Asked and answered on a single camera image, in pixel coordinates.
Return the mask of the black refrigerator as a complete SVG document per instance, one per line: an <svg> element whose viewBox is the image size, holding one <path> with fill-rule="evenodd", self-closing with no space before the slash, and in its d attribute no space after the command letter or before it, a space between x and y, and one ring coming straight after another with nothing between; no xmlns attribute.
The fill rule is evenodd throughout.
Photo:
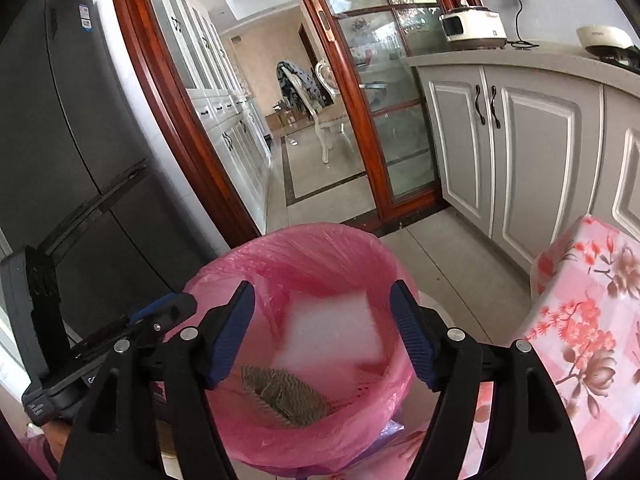
<svg viewBox="0 0 640 480"><path fill-rule="evenodd" d="M1 44L1 232L55 265L87 337L213 258L130 110L92 0L28 0Z"/></svg>

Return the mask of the pink bag trash bin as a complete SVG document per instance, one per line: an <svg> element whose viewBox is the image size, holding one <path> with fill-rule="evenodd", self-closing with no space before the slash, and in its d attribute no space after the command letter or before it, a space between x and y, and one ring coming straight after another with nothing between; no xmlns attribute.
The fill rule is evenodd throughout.
<svg viewBox="0 0 640 480"><path fill-rule="evenodd" d="M255 291L255 309L230 375L206 394L227 453L279 477L340 471L394 434L392 419L414 373L390 310L390 289L408 281L400 260L374 235L334 223L290 226L206 264L186 284L201 321L226 304L242 282ZM241 366L272 365L285 321L301 296L329 298L364 292L382 338L384 360L287 370L329 402L324 419L293 428L271 416L243 388Z"/></svg>

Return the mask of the white rice cooker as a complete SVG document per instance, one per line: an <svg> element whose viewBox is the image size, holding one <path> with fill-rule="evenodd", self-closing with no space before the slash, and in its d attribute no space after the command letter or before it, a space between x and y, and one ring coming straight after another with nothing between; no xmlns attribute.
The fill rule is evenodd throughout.
<svg viewBox="0 0 640 480"><path fill-rule="evenodd" d="M451 50L503 49L508 42L500 15L486 6L461 0L439 21Z"/></svg>

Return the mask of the white dining chair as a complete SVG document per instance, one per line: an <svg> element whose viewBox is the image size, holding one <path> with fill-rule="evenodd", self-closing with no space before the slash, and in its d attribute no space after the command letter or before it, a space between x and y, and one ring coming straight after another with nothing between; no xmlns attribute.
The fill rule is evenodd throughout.
<svg viewBox="0 0 640 480"><path fill-rule="evenodd" d="M321 160L329 163L332 141L328 133L337 129L342 136L346 133L348 116L342 102L326 105L318 84L309 74L290 61L280 61L276 68L277 80L282 98L294 110L305 114L314 124L314 133L321 145Z"/></svg>

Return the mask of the wooden glass sliding door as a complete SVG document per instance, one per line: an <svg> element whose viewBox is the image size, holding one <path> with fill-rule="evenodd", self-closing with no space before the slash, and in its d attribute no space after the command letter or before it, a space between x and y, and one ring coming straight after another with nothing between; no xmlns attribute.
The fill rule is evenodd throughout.
<svg viewBox="0 0 640 480"><path fill-rule="evenodd" d="M394 194L374 122L375 118L386 113L424 105L424 98L418 96L386 110L371 110L360 87L349 46L338 26L340 19L330 10L326 0L302 1L336 76L375 202L375 210L356 221L356 228L369 232L378 228L396 228L419 214L438 211L444 200L437 182L401 196ZM230 247L252 240L258 235L258 227L233 188L212 142L206 136L201 119L196 116L170 57L151 0L113 2L132 67L180 170Z"/></svg>

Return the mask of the green wavy cloth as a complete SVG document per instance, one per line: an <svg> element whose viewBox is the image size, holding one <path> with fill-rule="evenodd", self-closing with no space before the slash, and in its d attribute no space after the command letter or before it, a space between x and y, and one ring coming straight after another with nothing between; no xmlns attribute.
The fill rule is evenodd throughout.
<svg viewBox="0 0 640 480"><path fill-rule="evenodd" d="M309 427L330 414L326 398L287 370L242 365L241 380L258 405L285 426Z"/></svg>

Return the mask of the white foam sheet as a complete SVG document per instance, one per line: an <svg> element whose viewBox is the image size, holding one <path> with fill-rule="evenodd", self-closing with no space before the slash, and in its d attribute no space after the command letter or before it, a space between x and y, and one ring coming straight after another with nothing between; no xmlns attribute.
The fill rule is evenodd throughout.
<svg viewBox="0 0 640 480"><path fill-rule="evenodd" d="M297 298L285 321L272 365L286 370L313 370L383 360L382 338L367 295L349 292L329 298Z"/></svg>

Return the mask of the floral pink tablecloth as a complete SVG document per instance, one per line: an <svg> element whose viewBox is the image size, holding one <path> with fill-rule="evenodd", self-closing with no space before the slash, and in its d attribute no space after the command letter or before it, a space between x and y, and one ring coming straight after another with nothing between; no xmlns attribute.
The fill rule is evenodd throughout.
<svg viewBox="0 0 640 480"><path fill-rule="evenodd" d="M596 218L582 217L538 256L530 284L533 312L518 339L532 345L558 390L582 453L583 479L637 478L638 243ZM478 479L493 388L490 382L480 385L471 442L456 479ZM408 472L428 425L350 476L411 479Z"/></svg>

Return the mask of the white kitchen cabinet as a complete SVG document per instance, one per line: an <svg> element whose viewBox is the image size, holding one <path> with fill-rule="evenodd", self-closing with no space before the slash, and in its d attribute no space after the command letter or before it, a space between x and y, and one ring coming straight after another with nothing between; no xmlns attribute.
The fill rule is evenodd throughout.
<svg viewBox="0 0 640 480"><path fill-rule="evenodd" d="M459 51L410 58L442 195L518 266L579 217L639 233L639 77L592 58Z"/></svg>

